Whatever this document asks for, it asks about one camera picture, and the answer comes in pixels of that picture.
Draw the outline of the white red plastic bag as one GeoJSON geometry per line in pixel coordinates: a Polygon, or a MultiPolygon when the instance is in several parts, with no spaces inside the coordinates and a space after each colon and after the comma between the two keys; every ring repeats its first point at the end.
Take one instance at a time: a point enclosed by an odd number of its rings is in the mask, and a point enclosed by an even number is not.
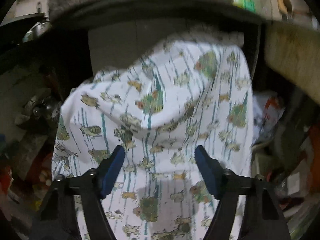
{"type": "Polygon", "coordinates": [[[268,142],[274,137],[284,108],[274,93],[253,94],[253,145],[268,142]]]}

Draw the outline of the white cat-print trash bag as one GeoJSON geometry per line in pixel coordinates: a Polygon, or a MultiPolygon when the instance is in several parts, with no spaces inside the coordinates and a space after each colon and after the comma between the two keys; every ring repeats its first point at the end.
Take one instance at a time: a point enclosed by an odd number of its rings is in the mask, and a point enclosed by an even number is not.
{"type": "Polygon", "coordinates": [[[251,174],[253,93],[241,34],[195,27],[124,70],[107,67],[60,110],[52,175],[77,177],[125,150],[102,206],[117,239],[203,239],[217,208],[194,151],[251,174]]]}

